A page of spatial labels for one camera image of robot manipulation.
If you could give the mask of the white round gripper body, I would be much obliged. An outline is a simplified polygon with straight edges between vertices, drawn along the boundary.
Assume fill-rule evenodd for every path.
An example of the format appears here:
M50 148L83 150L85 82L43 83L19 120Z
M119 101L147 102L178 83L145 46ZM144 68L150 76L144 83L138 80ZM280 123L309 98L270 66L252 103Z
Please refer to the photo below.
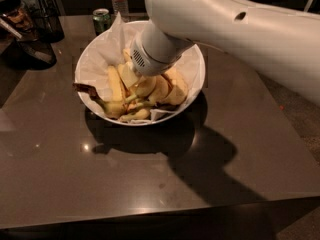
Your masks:
M171 68L192 46L190 41L162 32L149 20L132 41L130 55L139 74L156 76Z

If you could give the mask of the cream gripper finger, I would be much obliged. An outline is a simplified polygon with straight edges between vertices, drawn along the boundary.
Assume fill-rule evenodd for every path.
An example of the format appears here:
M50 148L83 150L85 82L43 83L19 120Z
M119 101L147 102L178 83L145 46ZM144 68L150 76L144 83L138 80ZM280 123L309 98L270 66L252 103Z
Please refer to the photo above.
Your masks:
M132 62L119 64L117 70L126 88L131 88L132 86L137 84L141 78L141 76L135 71Z

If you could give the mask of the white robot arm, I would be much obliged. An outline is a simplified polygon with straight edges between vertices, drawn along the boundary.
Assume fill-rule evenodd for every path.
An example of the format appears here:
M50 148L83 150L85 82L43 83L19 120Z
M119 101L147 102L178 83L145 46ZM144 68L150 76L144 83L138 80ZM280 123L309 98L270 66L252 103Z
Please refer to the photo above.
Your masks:
M320 105L320 15L248 0L145 0L135 70L164 73L195 44L226 52Z

